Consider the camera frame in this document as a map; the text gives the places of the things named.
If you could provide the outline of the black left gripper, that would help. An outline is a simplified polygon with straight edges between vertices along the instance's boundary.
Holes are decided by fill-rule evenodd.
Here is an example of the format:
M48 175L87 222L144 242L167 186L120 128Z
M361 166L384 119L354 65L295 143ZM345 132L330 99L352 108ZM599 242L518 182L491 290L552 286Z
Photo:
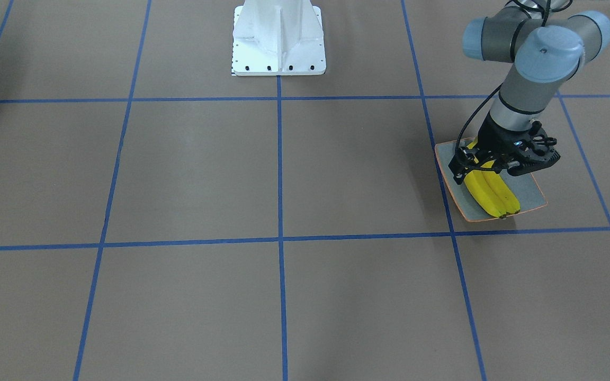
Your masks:
M511 176L522 176L554 166L561 155L555 149L556 138L545 132L540 121L532 121L521 131L501 127L487 115L479 129L477 143L472 149L456 147L450 162L453 180L460 186L473 170L506 171Z

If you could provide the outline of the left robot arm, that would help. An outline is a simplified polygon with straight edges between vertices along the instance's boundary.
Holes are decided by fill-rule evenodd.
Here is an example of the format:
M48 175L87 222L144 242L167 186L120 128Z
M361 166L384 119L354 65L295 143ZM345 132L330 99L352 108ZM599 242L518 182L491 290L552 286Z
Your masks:
M471 149L457 145L448 163L456 184L473 171L522 176L554 166L561 159L556 139L539 117L559 87L595 60L610 43L610 19L585 11L551 20L567 1L547 6L510 1L498 14L472 20L462 37L468 58L510 63Z

